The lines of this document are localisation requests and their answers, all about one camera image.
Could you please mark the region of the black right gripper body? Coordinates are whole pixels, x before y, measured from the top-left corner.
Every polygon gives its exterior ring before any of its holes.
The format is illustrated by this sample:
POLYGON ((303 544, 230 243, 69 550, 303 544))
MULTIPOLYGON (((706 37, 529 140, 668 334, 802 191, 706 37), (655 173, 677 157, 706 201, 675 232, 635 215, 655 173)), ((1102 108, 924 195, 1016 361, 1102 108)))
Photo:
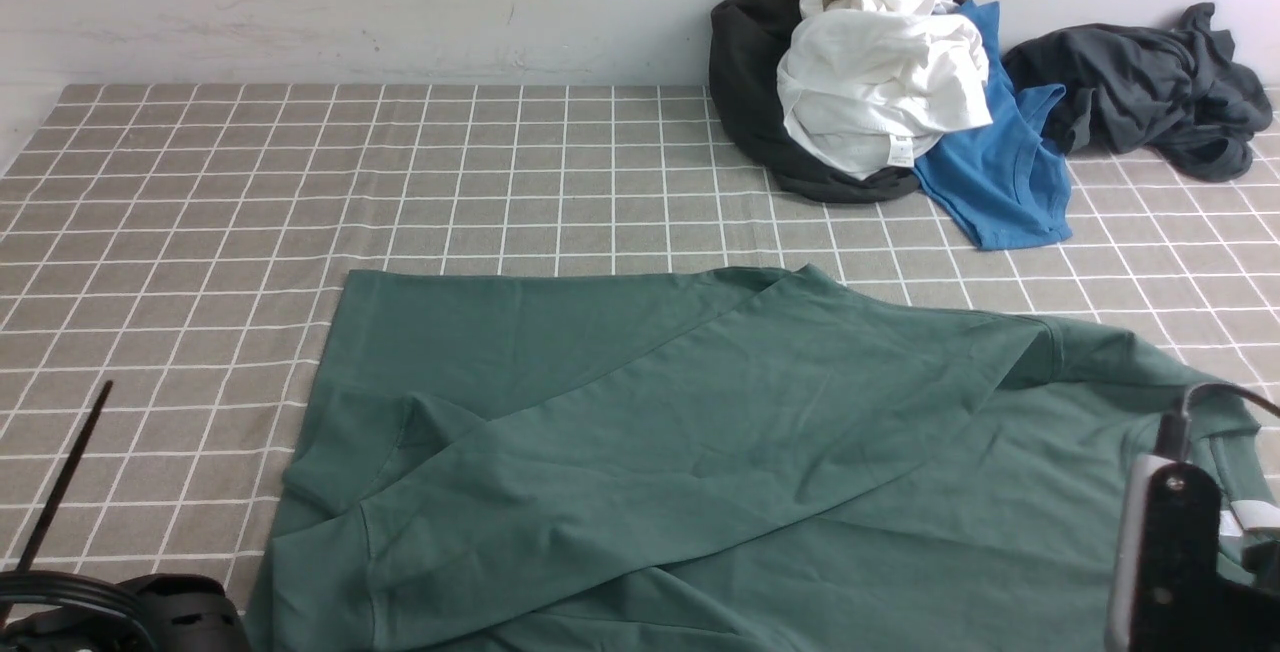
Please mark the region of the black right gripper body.
POLYGON ((1277 649, 1277 542, 1247 546, 1251 579, 1235 582, 1219 571, 1222 496, 1208 473, 1174 462, 1151 492, 1140 579, 1172 603, 1139 607, 1135 651, 1277 649))

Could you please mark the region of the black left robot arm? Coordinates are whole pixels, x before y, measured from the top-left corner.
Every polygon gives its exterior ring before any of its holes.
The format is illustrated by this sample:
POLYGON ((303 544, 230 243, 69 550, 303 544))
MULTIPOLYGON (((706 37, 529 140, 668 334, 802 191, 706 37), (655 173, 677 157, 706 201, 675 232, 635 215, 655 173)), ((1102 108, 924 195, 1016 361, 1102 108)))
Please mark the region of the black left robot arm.
POLYGON ((151 574, 120 583, 35 569, 35 560, 105 409, 102 383, 36 518, 17 566, 1 575, 5 651, 248 651, 244 625, 221 583, 151 574))

